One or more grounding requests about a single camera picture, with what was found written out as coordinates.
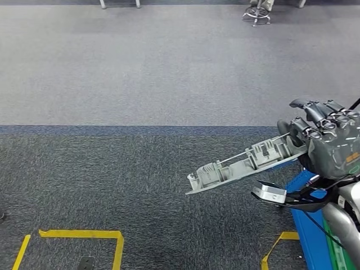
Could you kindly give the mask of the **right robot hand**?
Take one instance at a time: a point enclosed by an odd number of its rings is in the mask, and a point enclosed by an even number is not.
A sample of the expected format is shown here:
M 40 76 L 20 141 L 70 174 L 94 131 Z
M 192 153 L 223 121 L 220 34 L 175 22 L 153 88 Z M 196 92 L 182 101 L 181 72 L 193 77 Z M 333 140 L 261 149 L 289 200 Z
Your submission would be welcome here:
M 346 179 L 359 174 L 359 100 L 349 108 L 325 102 L 296 99 L 291 107 L 303 110 L 289 123 L 278 120 L 277 128 L 307 171 L 327 179 Z

